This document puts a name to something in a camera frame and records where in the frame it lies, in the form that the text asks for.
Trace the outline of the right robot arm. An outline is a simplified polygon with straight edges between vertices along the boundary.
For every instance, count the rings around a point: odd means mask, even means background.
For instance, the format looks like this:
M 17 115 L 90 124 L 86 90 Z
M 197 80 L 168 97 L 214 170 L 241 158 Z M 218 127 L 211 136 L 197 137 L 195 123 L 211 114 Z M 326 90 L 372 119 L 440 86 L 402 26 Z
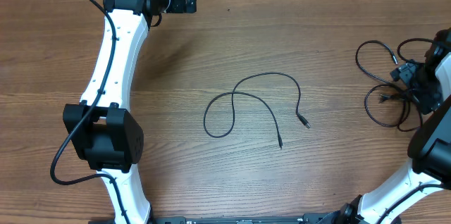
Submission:
M 380 100 L 403 104 L 395 127 L 413 106 L 419 116 L 428 116 L 412 128 L 408 161 L 381 186 L 325 215 L 321 223 L 400 223 L 401 214 L 415 203 L 450 189 L 450 31 L 437 32 L 427 43 L 431 46 L 423 62 L 406 59 L 391 72 L 391 81 L 380 80 L 381 87 L 396 91 Z

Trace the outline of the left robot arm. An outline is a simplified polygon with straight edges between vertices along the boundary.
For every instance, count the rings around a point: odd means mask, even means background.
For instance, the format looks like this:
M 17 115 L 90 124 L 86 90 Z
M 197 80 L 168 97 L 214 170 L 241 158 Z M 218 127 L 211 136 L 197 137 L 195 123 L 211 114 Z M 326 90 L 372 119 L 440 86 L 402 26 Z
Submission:
M 103 0 L 104 35 L 97 63 L 78 104 L 63 110 L 68 137 L 78 158 L 101 178 L 115 211 L 112 223 L 151 223 L 138 162 L 144 133 L 130 113 L 137 58 L 153 18 L 165 13 L 195 13 L 197 0 Z

